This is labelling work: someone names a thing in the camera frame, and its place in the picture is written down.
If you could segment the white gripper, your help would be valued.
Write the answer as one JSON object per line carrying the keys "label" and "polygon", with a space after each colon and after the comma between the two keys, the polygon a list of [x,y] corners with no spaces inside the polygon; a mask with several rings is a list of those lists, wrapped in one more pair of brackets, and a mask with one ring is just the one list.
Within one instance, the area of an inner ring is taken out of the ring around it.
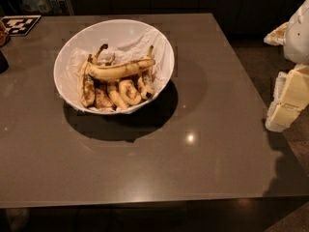
{"label": "white gripper", "polygon": [[273,101],[267,110],[265,126],[269,131],[288,128],[309,104],[309,66],[296,64],[275,79]]}

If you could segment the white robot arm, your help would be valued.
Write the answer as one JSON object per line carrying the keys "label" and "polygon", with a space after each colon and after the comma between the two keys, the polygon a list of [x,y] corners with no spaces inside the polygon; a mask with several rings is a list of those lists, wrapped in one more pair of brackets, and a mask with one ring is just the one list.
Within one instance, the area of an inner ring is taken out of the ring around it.
{"label": "white robot arm", "polygon": [[275,80],[273,101],[265,126],[269,131],[286,130],[309,105],[309,0],[305,0],[288,22],[264,38],[270,45],[282,45],[284,57],[295,63]]}

